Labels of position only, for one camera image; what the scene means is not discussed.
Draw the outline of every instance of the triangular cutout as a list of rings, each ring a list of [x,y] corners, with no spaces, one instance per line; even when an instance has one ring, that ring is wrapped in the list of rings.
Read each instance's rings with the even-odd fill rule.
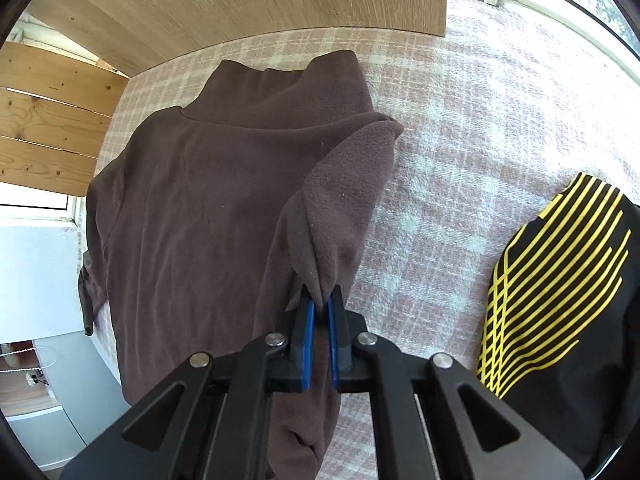
[[[183,393],[184,386],[176,384],[122,432],[124,440],[149,451],[158,450]]]
[[[482,450],[487,453],[500,449],[520,438],[520,432],[468,385],[458,389],[460,399],[471,420]]]

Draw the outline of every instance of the brown fleece fabric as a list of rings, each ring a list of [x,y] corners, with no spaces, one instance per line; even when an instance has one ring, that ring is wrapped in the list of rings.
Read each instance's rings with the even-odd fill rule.
[[[348,296],[402,126],[373,111],[353,52],[306,70],[225,60],[185,108],[149,116],[87,194],[85,327],[105,300],[124,396],[135,403],[197,351],[239,351],[275,329],[302,285]],[[326,330],[311,389],[277,395],[268,462],[315,478],[340,401]]]

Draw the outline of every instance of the metal screw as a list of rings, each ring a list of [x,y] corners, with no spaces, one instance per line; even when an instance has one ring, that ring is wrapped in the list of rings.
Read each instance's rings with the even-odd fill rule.
[[[282,346],[284,342],[287,340],[280,332],[271,332],[267,334],[267,337],[264,338],[264,341],[269,346]]]
[[[204,368],[209,364],[209,356],[204,352],[198,352],[189,357],[189,364],[194,368]]]
[[[453,357],[444,352],[437,353],[431,359],[438,368],[451,368],[453,366]]]
[[[360,332],[358,334],[358,343],[365,346],[373,346],[378,342],[378,336],[371,332]]]

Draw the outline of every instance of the mattress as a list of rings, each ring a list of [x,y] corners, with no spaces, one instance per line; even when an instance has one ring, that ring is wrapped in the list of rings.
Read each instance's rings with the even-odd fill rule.
[[[316,28],[204,48],[129,81],[96,171],[153,111],[192,101],[220,60],[293,70],[342,48],[356,52],[375,109],[405,126],[347,307],[405,352],[474,368],[491,268],[518,227],[579,171],[640,199],[640,89],[559,23],[448,0],[444,38]],[[92,339],[117,376],[108,305]],[[318,478],[377,478],[366,395],[342,397]]]

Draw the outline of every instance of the garment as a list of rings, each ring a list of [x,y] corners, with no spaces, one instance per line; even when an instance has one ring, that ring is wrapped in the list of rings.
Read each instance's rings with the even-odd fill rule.
[[[79,291],[87,333],[109,300],[126,400],[197,351],[275,329],[303,284],[348,294],[402,126],[373,111],[357,58],[306,70],[223,61],[185,108],[149,116],[89,186]],[[316,334],[311,390],[276,396],[268,462],[312,479],[339,398]]]
[[[494,268],[478,378],[589,478],[640,415],[640,212],[580,173]]]

